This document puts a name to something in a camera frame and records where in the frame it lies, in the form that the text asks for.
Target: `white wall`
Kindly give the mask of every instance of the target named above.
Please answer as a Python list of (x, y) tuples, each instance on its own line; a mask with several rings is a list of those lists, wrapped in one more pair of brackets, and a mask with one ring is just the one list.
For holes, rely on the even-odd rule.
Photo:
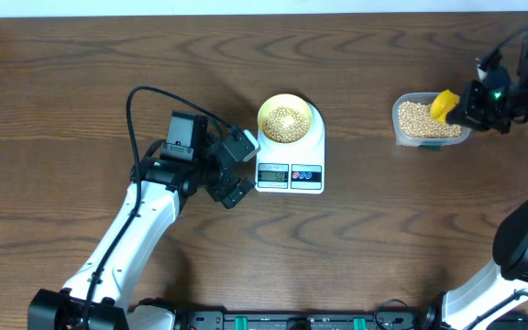
[(528, 11), (528, 0), (0, 0), (0, 17)]

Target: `clear plastic container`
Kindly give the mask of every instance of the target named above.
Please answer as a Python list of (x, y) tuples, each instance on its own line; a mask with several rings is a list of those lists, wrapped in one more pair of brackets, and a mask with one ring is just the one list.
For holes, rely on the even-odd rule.
[(401, 146), (419, 147), (419, 146), (448, 146), (463, 142), (468, 138), (472, 131), (469, 128), (462, 127), (462, 135), (459, 137), (446, 138), (429, 138), (429, 137), (411, 137), (401, 129), (399, 121), (399, 106), (410, 101), (422, 105), (430, 105), (439, 93), (408, 93), (401, 96), (392, 107), (392, 123), (394, 124), (394, 133), (396, 134), (396, 144)]

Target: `green terminal block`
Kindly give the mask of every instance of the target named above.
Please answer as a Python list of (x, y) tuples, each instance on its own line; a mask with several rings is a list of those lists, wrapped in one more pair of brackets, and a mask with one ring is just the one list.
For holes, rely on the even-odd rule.
[(248, 319), (246, 317), (236, 317), (236, 330), (248, 330)]
[(354, 330), (366, 330), (366, 319), (355, 318), (354, 319)]

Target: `yellow scoop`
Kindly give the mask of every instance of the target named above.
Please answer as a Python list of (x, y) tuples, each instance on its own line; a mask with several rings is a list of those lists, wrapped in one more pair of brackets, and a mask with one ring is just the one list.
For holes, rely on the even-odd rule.
[(447, 113), (450, 112), (459, 103), (459, 96), (444, 90), (431, 104), (431, 119), (440, 123), (446, 122)]

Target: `yellow bowl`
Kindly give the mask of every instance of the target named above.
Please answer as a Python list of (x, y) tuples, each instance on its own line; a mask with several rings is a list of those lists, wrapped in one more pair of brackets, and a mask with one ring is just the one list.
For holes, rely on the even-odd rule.
[(311, 107), (309, 107), (309, 105), (299, 96), (295, 96), (292, 94), (278, 94), (266, 100), (266, 102), (264, 102), (264, 104), (260, 107), (258, 111), (258, 127), (260, 128), (260, 131), (262, 131), (262, 133), (264, 133), (262, 129), (264, 126), (264, 122), (266, 121), (270, 113), (280, 106), (293, 109), (299, 114), (303, 115), (306, 120), (305, 131), (309, 132), (309, 129), (311, 129), (311, 124), (313, 123), (313, 112), (311, 111)]

